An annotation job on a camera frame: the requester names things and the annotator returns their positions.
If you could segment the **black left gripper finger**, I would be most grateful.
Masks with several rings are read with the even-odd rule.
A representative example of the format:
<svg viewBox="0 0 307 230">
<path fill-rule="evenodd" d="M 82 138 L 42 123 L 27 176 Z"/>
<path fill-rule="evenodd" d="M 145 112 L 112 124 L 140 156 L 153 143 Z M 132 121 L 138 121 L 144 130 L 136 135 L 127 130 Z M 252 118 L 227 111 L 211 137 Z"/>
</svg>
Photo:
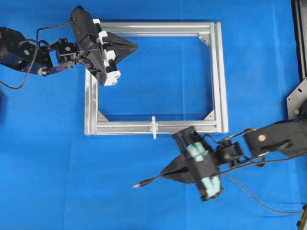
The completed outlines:
<svg viewBox="0 0 307 230">
<path fill-rule="evenodd" d="M 138 47 L 137 44 L 126 40 L 116 34 L 111 32 L 106 32 L 106 36 L 102 37 L 102 41 L 109 45 L 119 45 L 119 46 L 131 46 L 131 47 Z"/>
<path fill-rule="evenodd" d="M 105 46 L 106 51 L 114 51 L 115 52 L 115 59 L 114 63 L 118 64 L 120 61 L 122 61 L 127 56 L 131 55 L 135 51 L 138 50 L 138 45 L 132 46 L 132 45 L 111 45 L 111 46 Z"/>
</svg>

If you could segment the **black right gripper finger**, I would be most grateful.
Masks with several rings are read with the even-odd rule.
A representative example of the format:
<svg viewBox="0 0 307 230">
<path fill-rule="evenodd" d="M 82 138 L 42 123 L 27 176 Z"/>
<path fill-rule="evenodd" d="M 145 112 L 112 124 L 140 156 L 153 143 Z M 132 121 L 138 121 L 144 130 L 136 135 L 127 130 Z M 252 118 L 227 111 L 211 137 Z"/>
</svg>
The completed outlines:
<svg viewBox="0 0 307 230">
<path fill-rule="evenodd" d="M 188 173 L 190 171 L 186 165 L 185 158 L 182 154 L 176 156 L 161 172 L 160 174 L 179 174 Z"/>
<path fill-rule="evenodd" d="M 173 180 L 185 184 L 194 184 L 195 180 L 192 177 L 189 169 L 187 167 L 183 167 L 181 169 L 177 169 L 174 171 L 166 171 L 163 170 L 161 172 L 161 176 L 168 180 Z"/>
</svg>

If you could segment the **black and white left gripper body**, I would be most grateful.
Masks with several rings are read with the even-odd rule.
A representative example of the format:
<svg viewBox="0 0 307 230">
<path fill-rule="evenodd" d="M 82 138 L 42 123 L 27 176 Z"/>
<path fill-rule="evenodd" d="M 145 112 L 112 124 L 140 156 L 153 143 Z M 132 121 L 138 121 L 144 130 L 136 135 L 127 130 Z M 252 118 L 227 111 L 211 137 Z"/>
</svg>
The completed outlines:
<svg viewBox="0 0 307 230">
<path fill-rule="evenodd" d="M 92 16 L 82 6 L 75 7 L 70 15 L 71 28 L 78 48 L 78 62 L 98 80 L 102 86 L 116 85 L 120 71 L 115 64 L 116 53 L 107 50 L 110 37 L 106 31 L 98 31 Z"/>
</svg>

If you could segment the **black right gripper body teal tape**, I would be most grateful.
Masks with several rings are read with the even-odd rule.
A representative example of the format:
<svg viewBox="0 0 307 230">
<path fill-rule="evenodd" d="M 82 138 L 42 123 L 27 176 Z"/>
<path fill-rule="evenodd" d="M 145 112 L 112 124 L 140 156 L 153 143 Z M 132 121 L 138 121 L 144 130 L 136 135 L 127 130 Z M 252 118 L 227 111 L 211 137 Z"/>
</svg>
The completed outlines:
<svg viewBox="0 0 307 230">
<path fill-rule="evenodd" d="M 193 126 L 172 135 L 183 156 L 202 201 L 217 198 L 223 191 L 221 179 L 217 176 L 218 166 L 212 156 L 211 146 L 195 131 Z"/>
</svg>

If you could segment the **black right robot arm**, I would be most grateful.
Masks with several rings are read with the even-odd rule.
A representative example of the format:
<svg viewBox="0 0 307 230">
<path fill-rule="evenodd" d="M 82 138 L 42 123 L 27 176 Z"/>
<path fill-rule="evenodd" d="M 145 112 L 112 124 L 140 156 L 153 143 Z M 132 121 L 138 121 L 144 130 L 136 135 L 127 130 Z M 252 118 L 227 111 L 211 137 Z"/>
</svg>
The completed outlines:
<svg viewBox="0 0 307 230">
<path fill-rule="evenodd" d="M 223 190 L 220 165 L 228 164 L 234 169 L 252 159 L 264 158 L 268 152 L 279 151 L 288 157 L 296 157 L 307 151 L 307 104 L 299 109 L 298 119 L 280 121 L 260 129 L 250 130 L 244 139 L 252 159 L 243 155 L 238 142 L 225 138 L 216 149 L 204 137 L 189 126 L 175 134 L 180 154 L 161 172 L 166 179 L 185 184 L 196 184 L 202 201 L 216 198 Z"/>
</svg>

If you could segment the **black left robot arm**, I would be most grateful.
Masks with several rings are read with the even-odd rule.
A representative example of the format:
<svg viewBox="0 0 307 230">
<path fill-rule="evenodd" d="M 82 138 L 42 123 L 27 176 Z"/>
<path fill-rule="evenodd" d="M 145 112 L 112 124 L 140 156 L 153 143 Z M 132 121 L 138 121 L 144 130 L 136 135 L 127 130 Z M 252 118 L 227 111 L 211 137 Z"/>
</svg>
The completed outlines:
<svg viewBox="0 0 307 230">
<path fill-rule="evenodd" d="M 105 31 L 82 6 L 73 9 L 67 22 L 75 42 L 67 38 L 48 43 L 27 39 L 19 31 L 1 27 L 0 63 L 26 75 L 48 76 L 81 64 L 102 86 L 115 85 L 121 73 L 117 64 L 138 50 L 138 45 Z"/>
</svg>

